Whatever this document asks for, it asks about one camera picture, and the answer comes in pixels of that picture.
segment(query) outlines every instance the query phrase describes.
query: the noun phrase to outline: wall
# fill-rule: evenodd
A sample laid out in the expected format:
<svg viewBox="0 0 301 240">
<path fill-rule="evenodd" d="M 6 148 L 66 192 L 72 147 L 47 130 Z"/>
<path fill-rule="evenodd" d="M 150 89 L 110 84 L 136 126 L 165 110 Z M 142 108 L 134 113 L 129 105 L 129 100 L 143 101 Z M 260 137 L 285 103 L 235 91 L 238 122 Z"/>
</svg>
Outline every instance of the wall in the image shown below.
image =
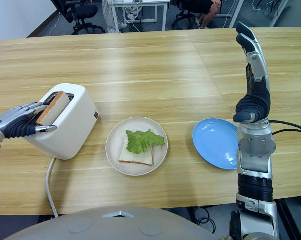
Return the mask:
<svg viewBox="0 0 301 240">
<path fill-rule="evenodd" d="M 55 11 L 50 0 L 0 0 L 0 40 L 28 37 Z"/>
<path fill-rule="evenodd" d="M 301 27 L 301 0 L 290 0 L 275 27 Z"/>
</svg>

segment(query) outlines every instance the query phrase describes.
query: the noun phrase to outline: plate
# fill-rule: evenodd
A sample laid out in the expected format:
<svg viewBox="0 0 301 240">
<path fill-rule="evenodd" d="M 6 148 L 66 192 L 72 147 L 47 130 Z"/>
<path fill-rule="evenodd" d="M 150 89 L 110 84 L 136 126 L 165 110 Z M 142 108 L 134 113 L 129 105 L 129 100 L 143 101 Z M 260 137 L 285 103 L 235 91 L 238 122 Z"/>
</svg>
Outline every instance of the plate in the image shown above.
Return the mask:
<svg viewBox="0 0 301 240">
<path fill-rule="evenodd" d="M 219 118 L 200 121 L 194 128 L 192 140 L 198 153 L 215 167 L 237 169 L 239 147 L 238 127 Z"/>
<path fill-rule="evenodd" d="M 119 162 L 126 130 L 146 132 L 149 129 L 151 129 L 154 134 L 165 138 L 165 145 L 153 146 L 154 166 Z M 111 130 L 106 141 L 106 155 L 109 163 L 117 171 L 128 176 L 142 176 L 157 169 L 164 161 L 168 149 L 168 138 L 162 126 L 150 118 L 141 116 L 131 117 L 121 121 Z"/>
</svg>

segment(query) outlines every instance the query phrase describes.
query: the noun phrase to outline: floor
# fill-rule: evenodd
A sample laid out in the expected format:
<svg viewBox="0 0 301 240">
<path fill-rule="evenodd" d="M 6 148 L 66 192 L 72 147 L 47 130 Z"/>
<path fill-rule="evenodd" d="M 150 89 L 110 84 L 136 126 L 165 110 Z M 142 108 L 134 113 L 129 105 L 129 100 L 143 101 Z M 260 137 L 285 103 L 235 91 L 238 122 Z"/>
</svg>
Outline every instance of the floor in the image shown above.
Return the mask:
<svg viewBox="0 0 301 240">
<path fill-rule="evenodd" d="M 249 27 L 268 27 L 271 23 L 271 20 L 274 17 L 274 10 L 270 13 L 271 5 L 269 5 L 269 9 L 266 15 L 263 15 L 266 10 L 266 2 L 263 1 L 259 8 L 261 11 L 253 10 L 252 7 L 252 0 L 245 0 L 244 4 L 241 8 L 240 14 L 238 16 L 238 20 L 242 21 L 243 23 L 247 24 Z M 227 14 L 233 6 L 233 0 L 224 0 L 221 13 Z M 89 3 L 90 5 L 95 5 L 98 7 L 98 13 L 93 17 L 87 20 L 89 23 L 93 23 L 94 25 L 98 25 L 103 27 L 105 30 L 107 29 L 106 22 L 104 20 L 103 15 L 103 6 L 101 0 L 94 0 L 93 3 Z M 142 11 L 140 11 L 140 18 L 141 19 L 149 19 L 154 17 L 155 8 L 154 7 L 144 7 Z M 178 7 L 170 5 L 168 12 L 167 12 L 167 19 L 166 19 L 166 31 L 171 30 L 184 30 L 187 29 L 189 26 L 188 21 L 182 20 L 176 26 L 175 29 L 172 28 L 172 24 L 175 21 L 176 15 L 178 15 L 181 11 Z M 123 19 L 123 14 L 119 14 L 119 18 Z M 142 23 L 140 24 L 139 21 L 136 21 L 134 24 L 136 28 L 140 32 L 153 32 L 153 31 L 161 31 L 162 24 L 163 24 L 163 7 L 158 7 L 158 22 L 157 23 Z M 229 24 L 231 23 L 231 18 L 226 19 L 223 18 L 215 18 L 213 21 L 208 25 L 209 28 L 228 28 Z M 63 16 L 57 16 L 39 35 L 38 37 L 47 37 L 47 36 L 67 36 L 71 35 L 73 32 L 74 23 L 68 23 Z M 123 29 L 123 33 L 130 33 L 130 32 L 137 32 L 138 30 L 132 24 L 129 24 L 126 29 Z M 197 29 L 197 25 L 195 21 L 192 21 L 191 29 Z M 99 30 L 95 30 L 96 34 L 101 33 Z M 79 34 L 87 34 L 85 30 L 82 30 Z"/>
<path fill-rule="evenodd" d="M 301 197 L 287 198 L 285 199 L 285 201 L 301 234 Z M 191 221 L 191 215 L 187 207 L 167 208 L 165 210 Z M 222 238 L 225 235 L 229 235 L 231 212 L 238 210 L 237 206 L 235 204 L 207 206 L 207 210 L 209 212 L 210 218 L 216 224 L 215 235 L 219 238 Z M 204 210 L 197 209 L 195 211 L 195 216 L 196 219 L 199 220 L 201 218 L 207 217 L 208 215 Z M 0 215 L 0 240 L 7 238 L 23 229 L 47 221 L 52 217 L 53 216 L 50 215 Z M 279 216 L 278 221 L 280 239 L 289 240 L 289 235 Z M 201 224 L 201 227 L 209 232 L 213 231 L 213 226 L 210 222 Z"/>
<path fill-rule="evenodd" d="M 263 1 L 263 3 L 259 6 L 261 8 L 260 11 L 253 10 L 252 7 L 253 0 L 246 0 L 244 1 L 243 7 L 240 11 L 238 16 L 238 20 L 242 21 L 243 23 L 247 24 L 249 27 L 268 27 L 272 18 L 274 17 L 274 11 L 272 14 L 265 14 L 267 9 L 266 3 L 268 1 Z M 93 3 L 98 7 L 99 12 L 95 17 L 88 20 L 87 22 L 91 22 L 94 25 L 102 26 L 104 29 L 107 29 L 106 22 L 104 20 L 103 12 L 102 12 L 102 1 L 101 0 L 94 0 Z M 227 14 L 233 5 L 233 0 L 224 0 L 222 6 L 222 14 Z M 172 23 L 175 20 L 177 14 L 180 13 L 180 10 L 176 6 L 170 6 L 167 12 L 167 20 L 166 20 L 166 30 L 171 31 Z M 140 13 L 140 17 L 142 19 L 151 18 L 154 15 L 154 8 L 148 7 L 144 8 L 143 11 Z M 135 26 L 141 32 L 152 32 L 152 31 L 160 31 L 162 29 L 162 19 L 163 19 L 163 8 L 159 7 L 158 9 L 158 22 L 157 23 L 143 23 L 140 24 L 136 21 Z M 209 28 L 225 28 L 228 27 L 230 24 L 231 19 L 225 18 L 215 18 L 210 24 Z M 67 36 L 71 35 L 73 32 L 74 24 L 69 24 L 63 16 L 57 16 L 53 21 L 45 28 L 43 31 L 38 35 L 38 37 L 47 37 L 47 36 Z M 179 22 L 175 30 L 183 30 L 188 28 L 188 21 L 183 20 Z M 192 29 L 196 29 L 197 26 L 195 22 L 192 22 Z M 134 28 L 132 24 L 129 24 L 128 28 L 123 29 L 123 33 L 128 32 L 137 32 L 137 29 Z M 85 31 L 81 31 L 80 34 L 87 34 Z M 296 221 L 297 227 L 301 233 L 301 197 L 295 198 L 288 198 L 285 200 L 288 208 L 290 209 L 294 220 Z M 177 214 L 181 217 L 184 217 L 188 220 L 191 220 L 189 211 L 187 208 L 169 208 L 166 209 L 169 212 Z M 226 205 L 218 205 L 209 207 L 208 211 L 210 214 L 211 219 L 216 224 L 216 232 L 215 235 L 218 237 L 222 237 L 224 235 L 229 234 L 229 221 L 231 218 L 231 212 L 237 210 L 237 206 L 235 204 L 226 204 Z M 207 213 L 203 210 L 196 210 L 195 212 L 196 218 L 200 219 L 202 217 L 206 217 Z M 38 215 L 23 215 L 23 216 L 0 216 L 0 240 L 17 233 L 25 228 L 30 226 L 36 225 L 37 223 L 43 222 L 45 220 L 49 220 L 50 216 L 38 216 Z M 207 229 L 208 231 L 213 230 L 213 226 L 211 223 L 202 224 L 203 228 Z M 281 240 L 289 240 L 288 234 L 284 228 L 284 225 L 279 217 L 279 231 L 280 231 L 280 239 Z"/>
</svg>

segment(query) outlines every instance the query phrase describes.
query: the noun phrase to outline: person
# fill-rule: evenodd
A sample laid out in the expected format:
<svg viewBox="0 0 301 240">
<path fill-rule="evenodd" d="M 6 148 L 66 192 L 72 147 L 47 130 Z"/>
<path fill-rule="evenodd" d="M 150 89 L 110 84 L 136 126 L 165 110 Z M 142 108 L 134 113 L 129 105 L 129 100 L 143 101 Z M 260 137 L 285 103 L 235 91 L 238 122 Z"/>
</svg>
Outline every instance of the person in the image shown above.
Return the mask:
<svg viewBox="0 0 301 240">
<path fill-rule="evenodd" d="M 199 29 L 207 29 L 207 25 L 220 12 L 221 0 L 186 0 L 186 8 L 193 13 L 201 13 L 196 18 Z"/>
<path fill-rule="evenodd" d="M 113 16 L 113 10 L 112 7 L 108 4 L 109 0 L 102 0 L 102 12 L 104 14 L 104 18 L 105 18 L 105 22 L 107 24 L 107 31 L 109 34 L 116 34 L 119 33 L 119 31 L 116 31 L 116 25 L 115 25 L 115 20 L 114 20 L 114 16 Z M 130 23 L 135 22 L 139 11 L 142 8 L 139 7 L 126 7 L 126 10 L 129 11 L 129 14 L 127 15 L 127 18 L 129 19 Z M 119 18 L 117 18 L 117 22 L 118 22 L 118 28 L 119 30 L 121 29 L 125 29 L 128 27 L 128 25 L 124 22 L 121 22 Z"/>
</svg>

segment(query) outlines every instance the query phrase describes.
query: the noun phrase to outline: table leg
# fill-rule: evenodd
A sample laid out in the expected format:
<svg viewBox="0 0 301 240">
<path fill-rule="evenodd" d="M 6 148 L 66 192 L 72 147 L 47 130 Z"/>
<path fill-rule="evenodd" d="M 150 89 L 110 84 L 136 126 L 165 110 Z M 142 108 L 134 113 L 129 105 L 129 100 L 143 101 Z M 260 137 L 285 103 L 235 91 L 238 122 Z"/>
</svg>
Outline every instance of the table leg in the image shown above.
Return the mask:
<svg viewBox="0 0 301 240">
<path fill-rule="evenodd" d="M 125 8 L 122 7 L 122 16 L 124 17 L 124 24 L 127 24 L 126 16 L 125 16 Z"/>
<path fill-rule="evenodd" d="M 166 29 L 167 5 L 168 5 L 168 3 L 164 4 L 164 13 L 162 16 L 162 30 L 163 31 L 165 31 L 165 29 Z"/>
<path fill-rule="evenodd" d="M 155 23 L 157 23 L 157 6 L 155 6 Z"/>
<path fill-rule="evenodd" d="M 235 25 L 235 22 L 237 20 L 237 17 L 239 16 L 239 13 L 242 9 L 242 6 L 243 6 L 243 3 L 244 3 L 244 0 L 239 0 L 238 4 L 237 4 L 237 7 L 236 7 L 236 10 L 235 10 L 235 13 L 234 15 L 232 16 L 232 19 L 231 19 L 231 22 L 230 22 L 230 25 L 229 25 L 229 28 L 233 28 L 234 25 Z"/>
<path fill-rule="evenodd" d="M 286 8 L 286 5 L 287 5 L 288 2 L 289 2 L 289 0 L 285 0 L 280 5 L 277 6 L 277 14 L 275 12 L 274 19 L 271 21 L 271 23 L 269 25 L 271 28 L 273 28 L 275 26 L 278 18 L 280 17 L 280 15 L 282 14 L 282 12 Z"/>
<path fill-rule="evenodd" d="M 117 21 L 116 8 L 115 8 L 115 6 L 111 6 L 111 9 L 112 9 L 112 15 L 114 17 L 116 32 L 119 33 L 120 32 L 120 28 L 119 28 L 119 22 Z"/>
</svg>

